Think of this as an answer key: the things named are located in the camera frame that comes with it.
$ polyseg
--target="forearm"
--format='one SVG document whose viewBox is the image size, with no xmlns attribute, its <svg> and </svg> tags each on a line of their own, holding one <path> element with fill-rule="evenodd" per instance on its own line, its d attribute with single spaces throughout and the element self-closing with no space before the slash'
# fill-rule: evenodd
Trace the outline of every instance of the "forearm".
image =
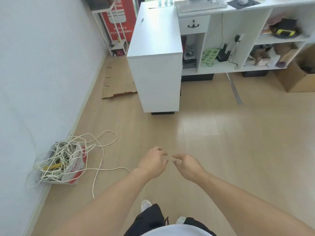
<svg viewBox="0 0 315 236">
<path fill-rule="evenodd" d="M 314 236 L 315 231 L 279 208 L 215 177 L 203 173 L 196 182 L 221 210 L 238 236 Z"/>
<path fill-rule="evenodd" d="M 132 204 L 149 180 L 140 169 L 132 170 L 97 196 L 55 235 L 118 235 Z"/>
</svg>

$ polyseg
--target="white shirt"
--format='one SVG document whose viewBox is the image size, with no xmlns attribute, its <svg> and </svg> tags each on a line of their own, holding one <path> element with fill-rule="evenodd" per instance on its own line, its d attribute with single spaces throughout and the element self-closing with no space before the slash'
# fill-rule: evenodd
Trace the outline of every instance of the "white shirt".
<svg viewBox="0 0 315 236">
<path fill-rule="evenodd" d="M 170 224 L 153 229 L 142 236 L 213 236 L 201 228 L 189 224 Z"/>
</svg>

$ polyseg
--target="mouse pad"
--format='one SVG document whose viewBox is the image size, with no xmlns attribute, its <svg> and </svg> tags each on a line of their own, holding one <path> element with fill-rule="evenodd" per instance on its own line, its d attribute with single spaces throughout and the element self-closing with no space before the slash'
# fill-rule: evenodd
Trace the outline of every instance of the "mouse pad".
<svg viewBox="0 0 315 236">
<path fill-rule="evenodd" d="M 234 0 L 234 1 L 229 1 L 228 4 L 231 7 L 234 7 L 235 9 L 242 9 L 245 7 L 250 7 L 250 6 L 254 6 L 254 5 L 258 5 L 260 4 L 260 2 L 254 1 L 254 0 L 248 0 L 248 3 L 246 5 L 240 5 L 237 2 L 238 0 Z"/>
</svg>

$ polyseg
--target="black base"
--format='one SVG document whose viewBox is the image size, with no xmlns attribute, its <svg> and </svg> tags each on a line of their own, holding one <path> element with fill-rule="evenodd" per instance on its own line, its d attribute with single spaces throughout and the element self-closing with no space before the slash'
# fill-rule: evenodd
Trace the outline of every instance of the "black base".
<svg viewBox="0 0 315 236">
<path fill-rule="evenodd" d="M 262 77 L 268 74 L 269 70 L 254 70 L 242 72 L 244 78 L 248 77 Z"/>
<path fill-rule="evenodd" d="M 191 81 L 204 81 L 212 80 L 214 74 L 204 74 L 204 75 L 184 75 L 181 77 L 182 82 L 191 82 Z"/>
<path fill-rule="evenodd" d="M 156 112 L 156 113 L 151 113 L 152 115 L 164 115 L 164 114 L 174 114 L 175 112 Z"/>
</svg>

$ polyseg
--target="computer mouse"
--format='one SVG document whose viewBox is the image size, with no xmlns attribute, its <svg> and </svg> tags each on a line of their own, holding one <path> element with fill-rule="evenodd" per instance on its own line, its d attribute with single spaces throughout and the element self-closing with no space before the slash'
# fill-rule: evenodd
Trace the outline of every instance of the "computer mouse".
<svg viewBox="0 0 315 236">
<path fill-rule="evenodd" d="M 248 0 L 238 0 L 237 3 L 244 6 L 248 3 Z"/>
</svg>

